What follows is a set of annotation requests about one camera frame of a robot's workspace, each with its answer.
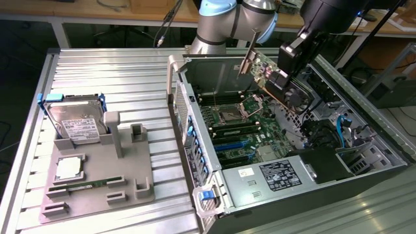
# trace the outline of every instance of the power supply label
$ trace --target power supply label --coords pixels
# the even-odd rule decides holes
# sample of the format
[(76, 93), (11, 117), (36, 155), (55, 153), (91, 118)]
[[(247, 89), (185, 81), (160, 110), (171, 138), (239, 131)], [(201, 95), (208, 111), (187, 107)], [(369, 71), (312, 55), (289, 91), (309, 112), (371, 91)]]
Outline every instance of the power supply label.
[(87, 140), (100, 137), (93, 118), (63, 120), (63, 125), (71, 140)]
[(260, 170), (269, 189), (275, 192), (301, 185), (301, 181), (288, 160), (264, 164)]

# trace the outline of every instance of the sticker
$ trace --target sticker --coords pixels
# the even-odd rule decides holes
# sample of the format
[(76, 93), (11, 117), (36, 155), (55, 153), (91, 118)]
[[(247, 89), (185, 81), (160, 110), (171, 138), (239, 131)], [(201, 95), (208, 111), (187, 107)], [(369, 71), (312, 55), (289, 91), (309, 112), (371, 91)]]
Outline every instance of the sticker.
[(288, 160), (264, 164), (260, 170), (269, 189), (275, 192), (301, 185), (301, 181)]
[(255, 174), (253, 168), (245, 168), (239, 170), (240, 177), (252, 176)]
[(233, 135), (233, 134), (239, 134), (241, 131), (232, 131), (232, 132), (225, 132), (224, 135)]
[(99, 130), (93, 118), (63, 120), (63, 125), (71, 140), (97, 139)]

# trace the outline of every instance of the hard drive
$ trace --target hard drive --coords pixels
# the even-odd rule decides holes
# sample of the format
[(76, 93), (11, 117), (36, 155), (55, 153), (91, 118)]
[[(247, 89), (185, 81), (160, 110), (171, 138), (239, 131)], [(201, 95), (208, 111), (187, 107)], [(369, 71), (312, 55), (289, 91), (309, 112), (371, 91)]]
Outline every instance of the hard drive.
[(63, 94), (48, 94), (41, 106), (59, 138), (69, 138), (73, 144), (100, 142), (100, 135), (108, 133), (103, 95), (64, 97)]

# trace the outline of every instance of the metal table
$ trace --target metal table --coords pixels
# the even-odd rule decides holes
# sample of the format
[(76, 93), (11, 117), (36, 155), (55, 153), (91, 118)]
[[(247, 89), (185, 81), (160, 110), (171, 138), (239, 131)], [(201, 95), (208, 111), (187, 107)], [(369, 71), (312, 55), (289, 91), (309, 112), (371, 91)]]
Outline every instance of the metal table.
[[(0, 233), (199, 233), (165, 102), (167, 59), (183, 53), (183, 49), (68, 49), (47, 56), (35, 94), (103, 92), (108, 110), (120, 111), (120, 128), (136, 122), (148, 128), (156, 200), (40, 226), (55, 132), (33, 98), (0, 206)], [(244, 233), (413, 233), (415, 197), (412, 167), (359, 196)]]

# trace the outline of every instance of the wooden table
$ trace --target wooden table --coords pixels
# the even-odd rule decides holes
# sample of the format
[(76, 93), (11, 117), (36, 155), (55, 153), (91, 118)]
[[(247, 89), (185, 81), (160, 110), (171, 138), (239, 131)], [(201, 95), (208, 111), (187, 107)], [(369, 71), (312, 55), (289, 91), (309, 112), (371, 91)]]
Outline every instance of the wooden table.
[[(197, 9), (192, 0), (183, 1), (172, 27), (196, 28), (199, 21)], [(164, 15), (165, 14), (133, 14), (129, 8), (121, 8), (121, 11), (116, 12), (100, 6), (96, 0), (76, 0), (73, 3), (57, 2), (55, 0), (0, 0), (0, 19), (49, 22), (61, 48), (71, 47), (63, 28), (64, 23), (160, 26)], [(373, 15), (379, 19), (383, 17), (383, 15), (376, 12), (373, 12)], [(341, 58), (337, 67), (345, 64), (377, 23), (379, 21), (368, 22), (365, 27), (359, 27), (355, 33), (357, 38)], [(300, 15), (279, 14), (275, 31), (296, 33), (303, 24), (304, 21)], [(349, 35), (353, 30), (355, 27), (351, 27), (343, 34)], [(387, 22), (376, 36), (416, 38), (416, 33), (403, 32)], [(245, 44), (244, 41), (239, 42), (239, 46), (245, 46)]]

